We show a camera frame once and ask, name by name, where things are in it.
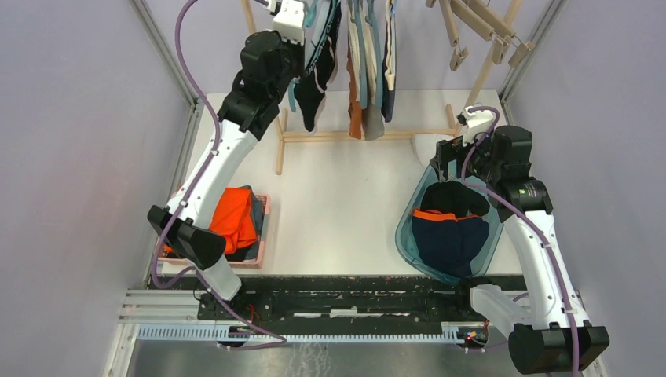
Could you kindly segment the black white-band underwear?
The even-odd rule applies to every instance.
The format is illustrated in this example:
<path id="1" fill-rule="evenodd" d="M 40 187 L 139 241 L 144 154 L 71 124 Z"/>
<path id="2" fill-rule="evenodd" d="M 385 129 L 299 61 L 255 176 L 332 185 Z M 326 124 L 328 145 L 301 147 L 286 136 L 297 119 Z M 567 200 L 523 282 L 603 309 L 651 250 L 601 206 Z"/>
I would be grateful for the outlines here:
<path id="1" fill-rule="evenodd" d="M 319 1 L 328 8 L 321 54 L 313 74 L 295 87 L 296 111 L 299 110 L 305 129 L 312 133 L 316 128 L 317 115 L 326 98 L 328 83 L 335 77 L 337 69 L 337 45 L 342 19 L 340 1 Z"/>

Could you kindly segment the brown orange underwear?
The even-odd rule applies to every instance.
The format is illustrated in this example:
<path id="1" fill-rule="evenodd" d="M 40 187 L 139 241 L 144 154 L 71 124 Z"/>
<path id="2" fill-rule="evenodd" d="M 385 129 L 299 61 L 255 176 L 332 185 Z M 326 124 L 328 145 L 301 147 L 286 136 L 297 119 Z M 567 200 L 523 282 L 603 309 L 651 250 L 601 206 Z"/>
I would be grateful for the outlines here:
<path id="1" fill-rule="evenodd" d="M 355 24 L 353 1 L 346 1 L 348 25 L 348 50 L 346 70 L 349 74 L 349 135 L 360 140 L 362 134 L 362 109 L 360 104 L 360 42 Z"/>

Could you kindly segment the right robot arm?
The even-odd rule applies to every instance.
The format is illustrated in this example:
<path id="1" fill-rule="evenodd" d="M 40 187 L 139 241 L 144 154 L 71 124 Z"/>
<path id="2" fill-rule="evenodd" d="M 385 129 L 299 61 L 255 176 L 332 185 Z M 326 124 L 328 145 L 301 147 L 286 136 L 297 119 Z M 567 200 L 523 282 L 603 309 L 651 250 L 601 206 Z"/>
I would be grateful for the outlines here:
<path id="1" fill-rule="evenodd" d="M 510 358 L 523 375 L 570 372 L 577 376 L 609 346 L 607 329 L 592 324 L 573 288 L 559 250 L 554 208 L 545 184 L 530 174 L 532 134 L 519 126 L 458 136 L 436 145 L 431 166 L 488 197 L 510 237 L 527 288 L 524 309 L 498 286 L 483 284 L 453 302 L 463 320 L 484 316 L 507 338 Z"/>

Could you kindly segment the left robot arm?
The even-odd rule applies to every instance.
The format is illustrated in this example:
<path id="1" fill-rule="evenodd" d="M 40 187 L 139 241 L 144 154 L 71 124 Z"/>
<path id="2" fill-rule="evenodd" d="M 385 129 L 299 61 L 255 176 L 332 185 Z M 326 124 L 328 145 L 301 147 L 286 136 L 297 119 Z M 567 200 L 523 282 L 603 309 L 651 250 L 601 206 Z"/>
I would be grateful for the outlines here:
<path id="1" fill-rule="evenodd" d="M 210 230 L 215 209 L 229 182 L 279 114 L 290 82 L 304 73 L 303 27 L 275 26 L 250 35 L 240 51 L 241 69 L 219 110 L 214 131 L 195 170 L 164 207 L 152 206 L 148 221 L 158 233 L 157 251 L 168 245 L 195 268 L 218 311 L 230 320 L 242 317 L 246 297 L 240 278 L 224 256 L 229 240 Z"/>

